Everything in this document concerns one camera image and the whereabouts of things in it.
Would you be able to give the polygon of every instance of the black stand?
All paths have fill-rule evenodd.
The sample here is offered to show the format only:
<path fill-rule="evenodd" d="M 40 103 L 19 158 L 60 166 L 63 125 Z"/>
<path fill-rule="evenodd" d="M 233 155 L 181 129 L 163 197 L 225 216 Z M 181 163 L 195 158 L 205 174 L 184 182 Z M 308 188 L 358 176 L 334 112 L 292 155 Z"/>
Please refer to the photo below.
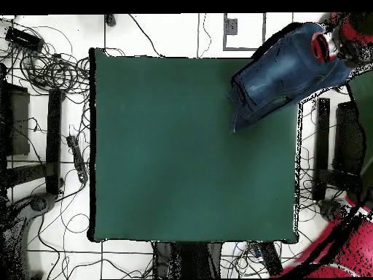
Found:
<path fill-rule="evenodd" d="M 312 188 L 314 201 L 321 201 L 325 198 L 327 184 L 355 193 L 361 188 L 360 171 L 361 158 L 365 155 L 365 134 L 358 122 L 357 107 L 353 101 L 338 107 L 334 169 L 329 170 L 329 104 L 329 99 L 319 99 L 316 111 L 315 169 Z"/>
<path fill-rule="evenodd" d="M 5 80 L 7 68 L 0 64 L 0 279 L 32 279 L 27 263 L 28 229 L 33 220 L 55 205 L 60 192 L 60 126 L 61 90 L 50 90 L 48 102 L 46 163 L 7 168 L 7 154 L 12 153 L 9 141 L 14 126 L 9 122 L 9 85 Z M 7 189 L 45 177 L 47 192 L 10 203 Z"/>
<path fill-rule="evenodd" d="M 219 279 L 222 243 L 156 243 L 154 279 Z"/>

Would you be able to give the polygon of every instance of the black metal leg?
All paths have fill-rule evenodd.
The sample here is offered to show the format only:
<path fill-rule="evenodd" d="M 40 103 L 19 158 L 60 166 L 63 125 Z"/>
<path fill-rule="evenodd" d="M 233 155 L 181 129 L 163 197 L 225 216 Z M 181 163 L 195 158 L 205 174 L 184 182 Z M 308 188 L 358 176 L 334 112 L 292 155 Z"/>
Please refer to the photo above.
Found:
<path fill-rule="evenodd" d="M 268 270 L 269 275 L 279 275 L 283 271 L 283 266 L 276 252 L 275 244 L 273 242 L 260 243 L 259 248 L 263 256 L 265 268 Z"/>
<path fill-rule="evenodd" d="M 326 183 L 320 181 L 318 170 L 328 169 L 330 99 L 319 98 L 316 112 L 314 171 L 311 191 L 312 199 L 321 201 L 325 198 Z"/>
<path fill-rule="evenodd" d="M 218 279 L 222 243 L 156 243 L 154 278 Z"/>
<path fill-rule="evenodd" d="M 106 14 L 105 22 L 109 27 L 114 27 L 117 24 L 114 14 Z"/>

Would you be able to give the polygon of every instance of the white tile floor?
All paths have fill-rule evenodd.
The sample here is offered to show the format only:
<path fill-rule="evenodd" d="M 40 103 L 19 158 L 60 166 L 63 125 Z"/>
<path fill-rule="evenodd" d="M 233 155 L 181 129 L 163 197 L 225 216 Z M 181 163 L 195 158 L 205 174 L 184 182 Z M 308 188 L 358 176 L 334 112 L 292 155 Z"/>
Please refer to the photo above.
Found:
<path fill-rule="evenodd" d="M 282 27 L 294 21 L 317 21 L 322 13 L 267 13 L 266 20 L 266 39 L 273 33 L 281 30 Z M 228 14 L 229 18 L 238 18 L 238 35 L 231 36 L 227 42 L 230 47 L 258 47 L 261 44 L 262 35 L 262 14 Z M 178 57 L 196 57 L 197 54 L 197 21 L 198 14 L 180 14 L 180 15 L 134 15 L 134 18 L 141 25 L 143 30 L 154 42 L 158 53 L 165 56 Z M 148 39 L 141 33 L 138 26 L 133 22 L 129 15 L 116 15 L 117 25 L 113 28 L 105 27 L 103 15 L 47 15 L 47 16 L 19 16 L 16 22 L 32 27 L 38 31 L 48 46 L 55 48 L 57 53 L 64 53 L 64 58 L 73 55 L 76 59 L 86 58 L 90 47 L 115 47 L 124 51 L 126 55 L 152 55 L 155 56 Z M 8 23 L 0 22 L 0 33 Z M 205 13 L 200 14 L 200 41 L 199 49 L 203 57 L 207 58 L 229 58 L 229 57 L 250 57 L 252 52 L 224 52 L 222 50 L 223 37 L 223 14 Z M 0 49 L 7 49 L 7 43 L 0 39 Z M 110 50 L 110 54 L 119 55 L 117 51 Z M 6 65 L 10 65 L 9 60 L 5 60 Z M 9 75 L 8 81 L 20 84 L 21 77 L 19 70 L 14 70 L 13 77 Z M 28 87 L 29 93 L 36 94 L 27 82 L 21 82 Z M 343 95 L 338 95 L 334 91 L 323 94 L 324 97 L 331 98 L 332 104 L 344 100 Z M 72 100 L 82 101 L 81 95 L 69 96 Z M 312 108 L 312 101 L 305 104 L 305 114 Z M 79 127 L 82 116 L 83 105 L 75 104 L 66 100 L 63 103 L 62 134 L 67 136 L 74 129 Z M 32 96 L 30 103 L 30 117 L 35 117 L 40 126 L 47 127 L 47 97 Z M 35 123 L 30 120 L 29 128 L 34 128 Z M 310 116 L 304 119 L 303 134 L 307 136 L 314 131 L 314 125 Z M 80 140 L 80 147 L 84 149 L 89 145 L 90 133 L 85 130 L 87 142 Z M 30 131 L 30 139 L 35 145 L 36 151 L 45 160 L 46 135 L 39 131 Z M 310 157 L 313 156 L 313 138 L 304 142 L 303 147 L 309 149 Z M 89 147 L 85 152 L 85 160 L 89 158 Z M 306 157 L 306 151 L 302 151 L 302 157 Z M 14 160 L 37 160 L 34 151 L 27 156 L 14 156 Z M 68 152 L 68 147 L 62 145 L 61 176 L 65 176 L 68 171 L 74 168 L 71 164 L 72 155 Z M 19 166 L 27 163 L 9 162 L 8 166 Z M 9 190 L 9 198 L 14 201 L 29 195 L 33 188 L 43 184 L 44 181 L 35 181 L 23 184 Z M 73 193 L 78 190 L 78 182 L 75 171 L 72 171 L 66 177 L 65 193 Z M 44 186 L 41 186 L 37 192 L 43 192 Z M 136 241 L 106 241 L 102 244 L 94 244 L 87 240 L 86 229 L 88 227 L 89 216 L 89 187 L 87 186 L 74 199 L 73 197 L 65 199 L 62 203 L 57 203 L 52 211 L 46 214 L 41 237 L 45 243 L 56 248 L 58 254 L 42 245 L 37 238 L 37 231 L 41 224 L 41 218 L 37 218 L 31 226 L 28 237 L 28 257 L 33 270 L 43 270 L 44 279 L 54 267 L 50 274 L 51 279 L 121 279 L 125 276 L 124 272 L 144 271 L 152 258 L 152 248 L 147 242 Z M 299 229 L 314 240 L 325 227 L 326 222 L 321 219 L 319 214 L 311 209 L 304 209 L 299 214 Z M 69 230 L 81 233 L 72 233 L 66 231 L 64 225 L 68 224 Z M 284 263 L 290 263 L 290 257 L 301 252 L 310 242 L 303 236 L 300 236 L 298 244 L 282 245 L 282 258 Z M 232 261 L 232 255 L 239 255 L 240 250 L 235 248 L 234 243 L 226 243 L 223 246 L 222 254 L 224 259 Z M 68 261 L 68 270 L 62 273 L 66 268 Z M 77 267 L 79 265 L 92 264 L 87 267 Z M 251 263 L 251 267 L 257 271 L 262 270 L 262 264 Z M 265 277 L 265 269 L 262 270 L 262 276 Z M 139 272 L 133 272 L 133 276 L 138 276 Z M 246 278 L 256 278 L 252 269 L 246 268 Z M 221 276 L 227 277 L 227 270 L 221 268 Z M 237 273 L 229 272 L 228 276 L 237 277 Z"/>

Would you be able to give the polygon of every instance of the metal bar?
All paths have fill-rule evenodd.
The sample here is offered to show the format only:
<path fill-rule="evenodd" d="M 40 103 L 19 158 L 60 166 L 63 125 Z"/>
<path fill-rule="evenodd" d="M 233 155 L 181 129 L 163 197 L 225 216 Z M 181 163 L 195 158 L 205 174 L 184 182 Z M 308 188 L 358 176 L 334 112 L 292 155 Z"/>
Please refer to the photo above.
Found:
<path fill-rule="evenodd" d="M 197 58 L 199 57 L 198 56 L 199 50 L 200 50 L 200 13 L 198 13 L 198 24 L 197 24 Z"/>
<path fill-rule="evenodd" d="M 267 22 L 267 13 L 263 13 L 262 43 L 265 42 L 265 32 L 267 30 L 266 22 Z"/>
<path fill-rule="evenodd" d="M 227 50 L 227 27 L 226 24 L 228 22 L 228 14 L 223 13 L 223 51 Z"/>
<path fill-rule="evenodd" d="M 73 250 L 51 250 L 51 249 L 27 249 L 28 252 L 46 252 L 46 253 L 74 253 L 74 254 L 99 254 L 101 255 L 101 251 L 99 252 L 90 252 L 90 251 L 73 251 Z M 111 252 L 111 251 L 103 251 L 103 254 L 144 254 L 144 255 L 153 255 L 153 252 Z"/>
<path fill-rule="evenodd" d="M 61 104 L 64 100 L 64 93 L 60 89 L 49 91 L 48 121 L 47 121 L 47 164 L 53 164 L 53 175 L 45 177 L 48 193 L 57 195 L 60 191 L 60 156 L 61 156 Z"/>
<path fill-rule="evenodd" d="M 14 160 L 14 162 L 24 162 L 24 163 L 40 163 L 38 160 Z M 66 163 L 66 164 L 75 164 L 75 162 L 72 161 L 60 161 L 60 163 Z"/>
<path fill-rule="evenodd" d="M 319 170 L 328 169 L 330 99 L 319 98 L 316 107 L 315 154 L 312 197 L 314 201 L 325 198 L 327 183 L 322 182 Z"/>
<path fill-rule="evenodd" d="M 26 182 L 52 176 L 55 173 L 54 164 L 30 164 L 28 166 L 18 166 L 7 170 L 7 187 L 11 188 Z"/>
<path fill-rule="evenodd" d="M 7 107 L 9 102 L 7 101 L 7 81 L 5 75 L 7 73 L 7 67 L 0 63 L 0 196 L 3 198 L 7 197 L 7 151 L 9 146 L 8 137 L 8 126 L 9 119 L 7 119 Z"/>
<path fill-rule="evenodd" d="M 225 47 L 225 52 L 256 52 L 257 48 L 250 47 Z"/>

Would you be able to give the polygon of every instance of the electrical outlet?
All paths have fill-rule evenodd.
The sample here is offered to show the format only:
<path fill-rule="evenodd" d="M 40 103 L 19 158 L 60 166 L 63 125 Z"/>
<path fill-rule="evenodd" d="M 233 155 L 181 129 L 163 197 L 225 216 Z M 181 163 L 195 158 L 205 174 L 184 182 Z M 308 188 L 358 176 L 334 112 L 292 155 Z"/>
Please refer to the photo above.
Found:
<path fill-rule="evenodd" d="M 234 19 L 227 18 L 225 20 L 225 31 L 227 35 L 235 36 L 237 35 L 237 30 L 238 30 L 237 18 L 234 18 Z"/>

